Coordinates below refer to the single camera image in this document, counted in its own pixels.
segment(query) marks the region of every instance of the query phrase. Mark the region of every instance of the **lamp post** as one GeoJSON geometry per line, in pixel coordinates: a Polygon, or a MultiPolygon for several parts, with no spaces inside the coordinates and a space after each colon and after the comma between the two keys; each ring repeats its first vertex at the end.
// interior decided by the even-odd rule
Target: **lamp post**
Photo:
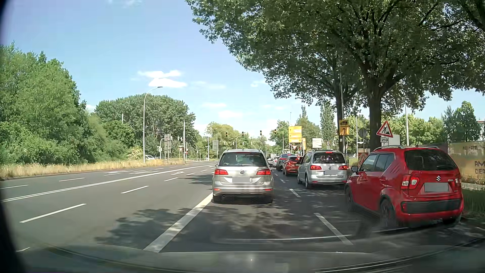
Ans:
{"type": "Polygon", "coordinates": [[[146,94],[145,98],[143,99],[143,163],[145,163],[145,101],[146,101],[146,96],[150,93],[150,91],[162,88],[163,86],[158,86],[153,89],[150,89],[146,94]]]}

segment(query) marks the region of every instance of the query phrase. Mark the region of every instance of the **car wheel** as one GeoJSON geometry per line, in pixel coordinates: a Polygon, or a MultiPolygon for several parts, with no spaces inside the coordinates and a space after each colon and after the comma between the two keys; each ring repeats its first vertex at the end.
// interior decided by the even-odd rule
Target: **car wheel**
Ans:
{"type": "Polygon", "coordinates": [[[305,175],[305,188],[311,189],[311,184],[308,182],[308,176],[305,175]]]}
{"type": "Polygon", "coordinates": [[[354,198],[352,197],[352,192],[350,187],[345,189],[345,200],[347,201],[347,211],[352,212],[356,209],[356,204],[354,203],[354,198]]]}
{"type": "Polygon", "coordinates": [[[384,199],[381,202],[380,210],[380,222],[383,228],[395,228],[398,227],[396,220],[396,212],[394,206],[388,199],[384,199]]]}
{"type": "Polygon", "coordinates": [[[222,201],[222,196],[212,195],[212,199],[214,200],[214,203],[220,203],[222,201]]]}

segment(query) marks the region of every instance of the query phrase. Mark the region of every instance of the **red car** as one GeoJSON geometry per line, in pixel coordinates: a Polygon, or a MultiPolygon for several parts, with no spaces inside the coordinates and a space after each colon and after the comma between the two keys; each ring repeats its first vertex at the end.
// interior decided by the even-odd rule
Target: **red car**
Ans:
{"type": "Polygon", "coordinates": [[[385,227],[442,219],[456,224],[463,212],[460,170],[444,151],[429,147],[377,148],[345,185],[350,211],[378,212],[385,227]]]}
{"type": "Polygon", "coordinates": [[[298,155],[288,156],[285,163],[283,163],[283,174],[285,176],[289,176],[292,173],[297,174],[298,165],[296,165],[296,163],[298,163],[300,159],[301,159],[301,156],[298,156],[298,155]]]}

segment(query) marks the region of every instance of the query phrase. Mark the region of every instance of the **road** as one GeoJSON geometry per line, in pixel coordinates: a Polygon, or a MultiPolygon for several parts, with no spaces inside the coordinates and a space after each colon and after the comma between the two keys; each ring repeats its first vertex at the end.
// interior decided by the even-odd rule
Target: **road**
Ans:
{"type": "Polygon", "coordinates": [[[149,252],[399,252],[485,237],[463,222],[383,232],[376,217],[346,211],[343,190],[312,190],[273,170],[272,204],[215,204],[215,162],[96,171],[3,182],[2,201],[18,251],[47,246],[114,245],[149,252]],[[360,233],[365,223],[368,233],[360,233]]]}

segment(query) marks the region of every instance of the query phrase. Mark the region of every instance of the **silver volkswagen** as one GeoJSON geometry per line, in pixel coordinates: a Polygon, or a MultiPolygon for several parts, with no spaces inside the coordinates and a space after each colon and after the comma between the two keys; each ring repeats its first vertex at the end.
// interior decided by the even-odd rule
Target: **silver volkswagen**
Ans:
{"type": "Polygon", "coordinates": [[[312,185],[345,185],[349,166],[339,151],[314,150],[305,154],[296,176],[298,184],[305,183],[306,188],[312,185]]]}
{"type": "Polygon", "coordinates": [[[274,181],[261,150],[226,150],[215,165],[212,197],[215,203],[228,196],[265,197],[273,201],[274,181]]]}

